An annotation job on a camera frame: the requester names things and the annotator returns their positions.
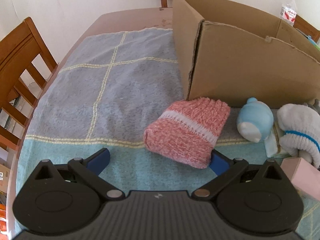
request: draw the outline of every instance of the white stripe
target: white stripe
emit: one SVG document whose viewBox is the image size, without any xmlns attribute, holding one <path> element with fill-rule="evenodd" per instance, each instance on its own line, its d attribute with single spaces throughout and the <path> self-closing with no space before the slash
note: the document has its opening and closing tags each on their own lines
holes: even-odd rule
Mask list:
<svg viewBox="0 0 320 240">
<path fill-rule="evenodd" d="M 207 128 L 203 127 L 201 124 L 189 119 L 188 117 L 184 116 L 183 114 L 180 114 L 176 111 L 165 111 L 160 118 L 169 118 L 173 119 L 175 121 L 183 123 L 185 126 L 188 127 L 188 129 L 199 135 L 201 138 L 207 140 L 212 147 L 215 147 L 218 137 L 214 136 L 212 132 L 210 132 Z"/>
</svg>

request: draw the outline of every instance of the cardboard box on floor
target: cardboard box on floor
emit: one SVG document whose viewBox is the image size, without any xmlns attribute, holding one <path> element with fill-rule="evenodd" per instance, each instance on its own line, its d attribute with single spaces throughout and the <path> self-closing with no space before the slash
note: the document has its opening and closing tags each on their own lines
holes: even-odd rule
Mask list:
<svg viewBox="0 0 320 240">
<path fill-rule="evenodd" d="M 0 164 L 0 191 L 8 192 L 10 169 Z"/>
<path fill-rule="evenodd" d="M 278 17 L 229 0 L 173 0 L 172 24 L 185 99 L 320 98 L 320 51 Z"/>
</svg>

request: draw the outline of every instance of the fabric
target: fabric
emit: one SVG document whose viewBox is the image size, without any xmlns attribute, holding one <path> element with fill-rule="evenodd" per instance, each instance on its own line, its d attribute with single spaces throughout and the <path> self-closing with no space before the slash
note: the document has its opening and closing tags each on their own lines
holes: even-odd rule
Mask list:
<svg viewBox="0 0 320 240">
<path fill-rule="evenodd" d="M 110 164 L 100 177 L 126 194 L 192 192 L 215 178 L 209 168 L 196 169 L 144 147 L 145 128 L 183 99 L 179 76 L 172 30 L 151 28 L 85 39 L 35 110 L 19 158 L 17 193 L 40 160 L 67 163 L 103 147 L 110 151 Z M 230 159 L 262 164 L 263 143 L 247 142 L 237 132 L 239 110 L 231 109 L 215 148 Z M 320 203 L 304 198 L 304 204 L 297 232 L 319 240 Z"/>
<path fill-rule="evenodd" d="M 287 104 L 278 110 L 277 115 L 279 127 L 286 132 L 279 140 L 281 147 L 292 157 L 297 157 L 299 150 L 308 152 L 313 165 L 319 168 L 319 114 L 307 106 Z"/>
<path fill-rule="evenodd" d="M 229 114 L 220 100 L 174 102 L 146 128 L 143 140 L 151 152 L 204 169 Z"/>
</svg>

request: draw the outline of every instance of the chair slat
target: chair slat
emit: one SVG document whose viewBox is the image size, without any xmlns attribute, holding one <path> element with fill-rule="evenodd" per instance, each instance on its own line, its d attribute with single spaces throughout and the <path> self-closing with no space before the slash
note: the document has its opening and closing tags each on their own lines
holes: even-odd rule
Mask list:
<svg viewBox="0 0 320 240">
<path fill-rule="evenodd" d="M 17 121 L 20 125 L 23 127 L 26 126 L 28 118 L 22 114 L 20 111 L 18 111 L 14 106 L 12 106 L 8 102 L 4 102 L 2 105 L 2 109 L 7 112 L 9 116 L 11 116 L 14 120 Z"/>
<path fill-rule="evenodd" d="M 0 147 L 4 150 L 7 150 L 7 146 L 2 142 L 0 142 Z"/>
<path fill-rule="evenodd" d="M 36 104 L 37 98 L 24 86 L 24 84 L 21 83 L 20 80 L 17 81 L 14 88 L 30 105 L 34 106 Z"/>
<path fill-rule="evenodd" d="M 9 95 L 8 95 L 8 101 L 12 101 L 12 100 L 15 100 L 17 97 L 19 96 L 18 92 L 15 90 L 15 89 L 12 89 L 10 92 L 9 92 Z"/>
<path fill-rule="evenodd" d="M 13 150 L 17 150 L 19 138 L 0 126 L 0 142 Z"/>
<path fill-rule="evenodd" d="M 27 67 L 27 71 L 32 76 L 32 78 L 36 81 L 39 87 L 42 89 L 45 87 L 47 82 L 43 78 L 43 76 L 39 73 L 39 71 L 36 69 L 36 67 L 30 63 L 30 65 Z"/>
<path fill-rule="evenodd" d="M 32 35 L 36 39 L 36 42 L 38 43 L 38 46 L 41 49 L 40 56 L 42 57 L 44 63 L 47 65 L 49 70 L 52 72 L 57 66 L 56 61 L 52 57 L 50 51 L 48 50 L 46 44 L 40 36 L 40 33 L 38 32 L 32 19 L 30 17 L 27 17 L 26 19 L 24 19 L 24 22 L 28 25 Z"/>
</svg>

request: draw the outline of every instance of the pink box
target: pink box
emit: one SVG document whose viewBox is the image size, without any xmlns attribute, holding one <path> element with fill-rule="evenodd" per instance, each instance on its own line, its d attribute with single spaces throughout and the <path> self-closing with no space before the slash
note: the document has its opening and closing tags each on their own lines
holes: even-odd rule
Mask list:
<svg viewBox="0 0 320 240">
<path fill-rule="evenodd" d="M 285 158 L 281 168 L 296 189 L 320 201 L 320 171 L 303 158 Z"/>
</svg>

